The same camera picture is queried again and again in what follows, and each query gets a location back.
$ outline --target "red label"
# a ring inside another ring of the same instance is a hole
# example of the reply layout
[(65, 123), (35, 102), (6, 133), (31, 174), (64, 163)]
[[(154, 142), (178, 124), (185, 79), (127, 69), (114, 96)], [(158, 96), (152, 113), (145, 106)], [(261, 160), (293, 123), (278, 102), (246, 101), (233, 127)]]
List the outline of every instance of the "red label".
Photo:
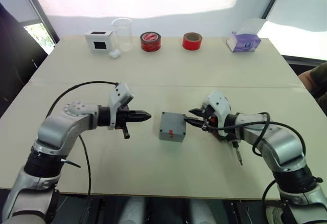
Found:
[(152, 32), (146, 33), (142, 36), (142, 39), (144, 41), (156, 41), (158, 40), (158, 38), (159, 38), (158, 35)]
[(174, 134), (173, 134), (173, 131), (171, 129), (169, 130), (169, 135), (170, 135), (170, 139), (174, 138)]

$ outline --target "floor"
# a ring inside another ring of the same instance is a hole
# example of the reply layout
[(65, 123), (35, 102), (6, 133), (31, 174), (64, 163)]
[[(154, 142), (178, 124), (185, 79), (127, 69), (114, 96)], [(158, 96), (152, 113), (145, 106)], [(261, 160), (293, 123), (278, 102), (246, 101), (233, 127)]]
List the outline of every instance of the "floor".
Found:
[[(0, 209), (7, 198), (9, 190), (0, 189)], [(90, 208), (84, 215), (83, 224), (117, 224), (121, 212), (129, 197), (127, 196), (93, 196)], [(261, 202), (240, 200), (203, 199), (214, 216), (217, 224), (260, 224)], [(189, 199), (147, 197), (147, 221), (144, 224), (187, 224), (191, 223), (188, 215)], [(53, 224), (78, 224), (83, 208), (85, 196), (61, 195), (57, 205), (57, 213)], [(247, 213), (240, 219), (237, 204), (244, 204)]]

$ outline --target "black rectangle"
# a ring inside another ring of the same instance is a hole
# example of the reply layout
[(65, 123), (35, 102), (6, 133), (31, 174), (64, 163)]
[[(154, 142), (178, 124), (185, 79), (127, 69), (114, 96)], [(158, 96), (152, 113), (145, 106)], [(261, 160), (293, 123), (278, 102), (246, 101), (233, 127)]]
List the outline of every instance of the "black rectangle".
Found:
[(94, 47), (96, 49), (107, 49), (106, 43), (102, 41), (94, 41)]
[(106, 32), (105, 31), (92, 31), (91, 34), (103, 35), (103, 34), (106, 34)]

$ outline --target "tabletop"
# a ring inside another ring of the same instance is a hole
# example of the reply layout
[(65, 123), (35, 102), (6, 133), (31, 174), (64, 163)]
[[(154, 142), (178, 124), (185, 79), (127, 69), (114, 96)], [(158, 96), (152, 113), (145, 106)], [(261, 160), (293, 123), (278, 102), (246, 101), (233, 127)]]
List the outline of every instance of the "tabletop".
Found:
[(273, 44), (263, 38), (255, 52), (232, 53), (224, 37), (205, 37), (197, 51), (185, 50), (181, 37), (163, 37), (149, 53), (134, 38), (134, 48), (112, 59), (92, 52), (83, 35), (55, 46), (31, 82), (124, 81), (130, 85), (303, 87)]
[[(64, 83), (28, 83), (1, 117), (1, 188), (12, 187), (50, 105), (71, 86)], [(240, 144), (244, 162), (241, 166), (230, 145), (218, 142), (211, 134), (190, 125), (187, 125), (182, 143), (159, 140), (162, 111), (190, 115), (188, 110), (199, 107), (215, 89), (228, 98), (233, 113), (268, 111), (274, 121), (297, 129), (307, 145), (310, 169), (315, 176), (327, 179), (323, 167), (327, 163), (327, 118), (304, 88), (129, 87), (135, 94), (130, 109), (145, 110), (152, 118), (128, 124), (131, 135), (128, 140), (123, 139), (121, 130), (105, 127), (82, 134), (90, 158), (93, 194), (261, 198), (273, 176), (263, 159), (252, 153), (249, 144)], [(111, 91), (113, 87), (105, 84), (80, 87), (62, 98), (54, 113), (70, 101), (106, 105)], [(68, 159), (82, 168), (65, 165), (58, 189), (68, 193), (87, 192), (87, 167), (80, 141), (76, 142)], [(327, 192), (325, 182), (321, 185)], [(279, 198), (276, 187), (271, 189), (268, 198)]]

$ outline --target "glass beaker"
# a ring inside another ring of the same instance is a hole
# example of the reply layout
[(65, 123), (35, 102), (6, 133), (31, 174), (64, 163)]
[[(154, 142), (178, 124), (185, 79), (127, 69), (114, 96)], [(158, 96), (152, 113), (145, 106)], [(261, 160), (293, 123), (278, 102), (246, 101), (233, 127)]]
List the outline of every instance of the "glass beaker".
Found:
[(120, 50), (132, 50), (132, 21), (129, 18), (116, 18), (111, 25), (114, 26), (115, 40)]

